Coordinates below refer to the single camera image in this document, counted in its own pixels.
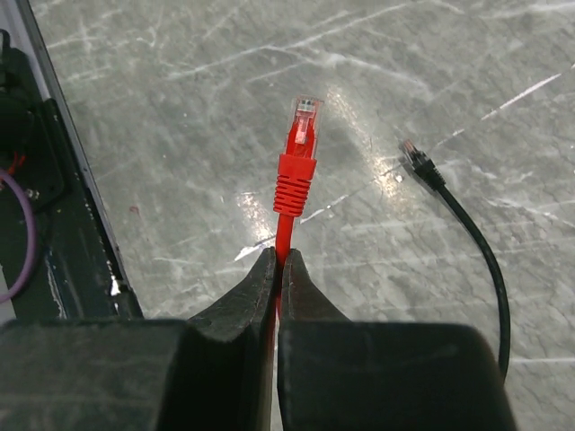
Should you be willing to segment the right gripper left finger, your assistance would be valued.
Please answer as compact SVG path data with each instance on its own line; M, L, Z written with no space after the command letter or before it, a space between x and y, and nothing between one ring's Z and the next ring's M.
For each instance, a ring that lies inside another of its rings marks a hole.
M10 321L4 430L267 430L277 261L188 320Z

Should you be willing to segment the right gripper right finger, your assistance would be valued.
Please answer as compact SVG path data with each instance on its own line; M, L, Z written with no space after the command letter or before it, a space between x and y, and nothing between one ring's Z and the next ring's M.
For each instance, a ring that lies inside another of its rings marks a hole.
M353 321L302 254L282 275L278 392L286 430L513 430L491 349L473 327Z

